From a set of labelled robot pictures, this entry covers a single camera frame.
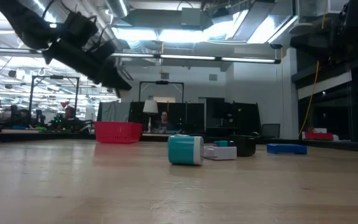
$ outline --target table surface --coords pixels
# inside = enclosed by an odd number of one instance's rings
[[[358,152],[172,166],[167,143],[0,144],[0,223],[358,223]]]

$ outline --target red basket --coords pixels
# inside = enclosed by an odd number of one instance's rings
[[[101,143],[130,144],[142,135],[142,124],[132,122],[97,121],[94,128],[96,140]]]

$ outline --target person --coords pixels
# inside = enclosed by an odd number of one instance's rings
[[[173,130],[173,125],[168,120],[168,113],[163,111],[161,113],[161,121],[157,121],[158,133],[166,133],[167,130]]]

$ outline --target blue box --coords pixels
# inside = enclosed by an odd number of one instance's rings
[[[268,144],[267,152],[272,154],[278,153],[294,153],[294,154],[308,154],[307,146],[300,146],[294,144]]]

